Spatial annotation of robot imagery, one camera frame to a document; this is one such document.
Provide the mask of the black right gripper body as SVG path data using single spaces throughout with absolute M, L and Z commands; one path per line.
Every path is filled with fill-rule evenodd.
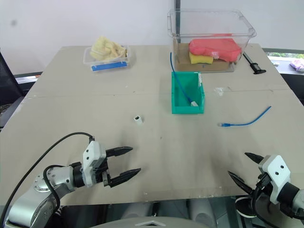
M 273 186 L 271 184 L 270 176 L 264 172 L 258 176 L 258 181 L 256 183 L 255 189 L 252 191 L 252 201 L 255 201 L 259 198 L 261 194 L 264 194 L 270 199 Z

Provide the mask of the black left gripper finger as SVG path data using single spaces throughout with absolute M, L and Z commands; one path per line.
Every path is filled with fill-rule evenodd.
M 133 147 L 123 146 L 123 147 L 115 147 L 106 150 L 106 158 L 113 157 L 113 156 L 120 156 L 126 154 L 133 150 Z
M 112 187 L 115 187 L 122 183 L 125 183 L 128 180 L 130 180 L 131 178 L 133 178 L 135 175 L 137 175 L 140 171 L 141 171 L 141 168 L 138 168 L 138 169 L 132 169 L 132 170 L 128 170 L 123 173 L 120 173 L 119 176 L 117 176 L 115 178 L 111 178 L 108 182 L 108 185 L 112 188 Z

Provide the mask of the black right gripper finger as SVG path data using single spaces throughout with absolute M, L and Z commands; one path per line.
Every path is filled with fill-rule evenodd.
M 236 183 L 238 187 L 240 187 L 244 192 L 251 195 L 253 193 L 253 189 L 246 185 L 244 180 L 237 176 L 235 173 L 228 171 L 229 176 L 232 178 L 232 180 Z
M 254 153 L 250 153 L 250 152 L 246 152 L 245 155 L 251 159 L 253 162 L 255 162 L 256 164 L 260 164 L 262 162 L 262 160 L 264 159 L 263 156 L 261 155 L 257 155 L 257 154 L 254 154 Z

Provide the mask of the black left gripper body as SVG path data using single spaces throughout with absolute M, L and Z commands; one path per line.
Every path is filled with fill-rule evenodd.
M 111 187 L 111 176 L 109 173 L 107 158 L 105 158 L 100 165 L 94 168 L 94 174 L 96 183 L 103 183 L 104 186 Z

